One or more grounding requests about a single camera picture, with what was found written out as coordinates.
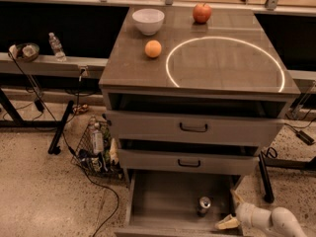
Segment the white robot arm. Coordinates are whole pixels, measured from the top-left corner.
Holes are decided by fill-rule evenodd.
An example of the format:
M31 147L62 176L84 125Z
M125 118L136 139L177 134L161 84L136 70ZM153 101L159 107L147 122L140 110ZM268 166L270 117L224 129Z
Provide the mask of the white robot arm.
M256 228L267 237L307 237L295 215L284 207L267 210L245 202L234 190L231 190L236 205L235 213L227 215L215 224L218 230L232 229L243 224Z

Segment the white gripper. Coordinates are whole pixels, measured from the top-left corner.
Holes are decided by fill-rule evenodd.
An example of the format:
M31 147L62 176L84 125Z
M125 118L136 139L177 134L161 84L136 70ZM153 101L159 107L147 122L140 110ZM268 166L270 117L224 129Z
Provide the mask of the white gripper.
M269 210L262 209L251 203L245 202L242 197L234 190L231 191L231 194L235 203L238 205L236 208L237 218L231 214L227 215L215 224L216 229L225 230L237 228L240 225L240 222L248 227L257 228L260 230L267 230L272 226L272 213Z

